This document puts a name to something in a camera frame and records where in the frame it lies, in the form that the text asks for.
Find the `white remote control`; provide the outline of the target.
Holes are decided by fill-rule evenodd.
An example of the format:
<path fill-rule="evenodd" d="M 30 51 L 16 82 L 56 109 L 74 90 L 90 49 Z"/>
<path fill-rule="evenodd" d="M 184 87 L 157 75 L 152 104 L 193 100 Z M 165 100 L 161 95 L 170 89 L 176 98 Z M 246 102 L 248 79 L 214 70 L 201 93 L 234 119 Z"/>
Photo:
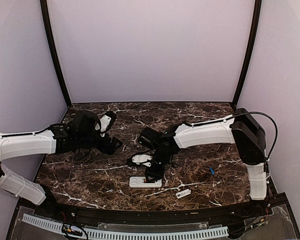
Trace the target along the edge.
<path fill-rule="evenodd" d="M 161 188 L 162 180 L 157 180 L 155 182 L 146 182 L 144 176 L 132 176 L 129 178 L 129 186 L 136 189 L 152 189 Z"/>

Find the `white battery cover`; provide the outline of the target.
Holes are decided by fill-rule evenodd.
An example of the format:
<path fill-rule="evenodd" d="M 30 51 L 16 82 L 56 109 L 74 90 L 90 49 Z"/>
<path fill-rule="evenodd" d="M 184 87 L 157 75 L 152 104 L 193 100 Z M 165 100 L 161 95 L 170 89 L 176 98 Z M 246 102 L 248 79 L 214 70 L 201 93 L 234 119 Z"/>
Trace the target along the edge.
<path fill-rule="evenodd" d="M 186 196 L 188 196 L 190 194 L 191 194 L 191 190 L 190 189 L 185 189 L 183 191 L 177 192 L 176 193 L 176 197 L 178 199 L 180 199 L 180 198 L 186 197 Z"/>

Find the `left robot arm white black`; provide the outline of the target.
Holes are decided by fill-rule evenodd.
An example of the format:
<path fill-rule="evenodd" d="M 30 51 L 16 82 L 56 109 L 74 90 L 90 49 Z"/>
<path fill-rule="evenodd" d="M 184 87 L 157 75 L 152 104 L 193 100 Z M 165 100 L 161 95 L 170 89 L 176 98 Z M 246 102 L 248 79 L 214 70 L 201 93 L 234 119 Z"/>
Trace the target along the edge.
<path fill-rule="evenodd" d="M 116 119 L 113 111 L 98 117 L 91 111 L 80 110 L 67 124 L 55 123 L 32 132 L 0 133 L 0 189 L 40 206 L 48 217 L 57 218 L 61 208 L 49 188 L 25 179 L 2 162 L 16 157 L 91 149 L 113 155 L 122 146 L 119 139 L 108 134 Z"/>

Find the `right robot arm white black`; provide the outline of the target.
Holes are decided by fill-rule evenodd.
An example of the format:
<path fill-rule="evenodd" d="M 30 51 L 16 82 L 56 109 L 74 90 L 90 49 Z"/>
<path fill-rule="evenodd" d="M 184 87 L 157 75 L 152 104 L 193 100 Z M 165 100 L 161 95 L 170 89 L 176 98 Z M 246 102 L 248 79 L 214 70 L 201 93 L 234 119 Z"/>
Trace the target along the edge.
<path fill-rule="evenodd" d="M 229 145 L 247 167 L 252 201 L 245 205 L 245 213 L 256 217 L 265 208 L 269 154 L 266 153 L 265 130 L 254 115 L 240 108 L 235 114 L 219 119 L 174 124 L 163 132 L 146 127 L 138 142 L 148 151 L 135 154 L 132 163 L 145 166 L 145 179 L 153 183 L 163 178 L 166 165 L 179 151 L 197 146 Z"/>

